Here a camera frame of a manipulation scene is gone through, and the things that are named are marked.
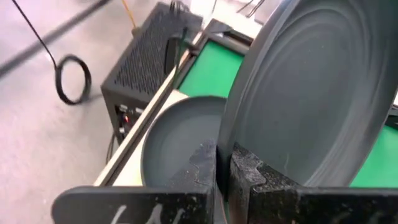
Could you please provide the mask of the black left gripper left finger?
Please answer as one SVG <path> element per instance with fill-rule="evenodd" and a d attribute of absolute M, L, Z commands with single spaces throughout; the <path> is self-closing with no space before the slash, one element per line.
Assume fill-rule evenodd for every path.
<path fill-rule="evenodd" d="M 202 143 L 164 187 L 79 186 L 53 202 L 56 224 L 212 224 L 216 143 Z"/>

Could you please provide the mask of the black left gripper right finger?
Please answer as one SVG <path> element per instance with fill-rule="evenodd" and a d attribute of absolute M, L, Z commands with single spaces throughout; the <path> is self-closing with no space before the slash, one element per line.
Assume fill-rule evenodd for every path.
<path fill-rule="evenodd" d="M 230 223 L 397 224 L 396 189 L 304 187 L 238 144 L 230 169 Z"/>

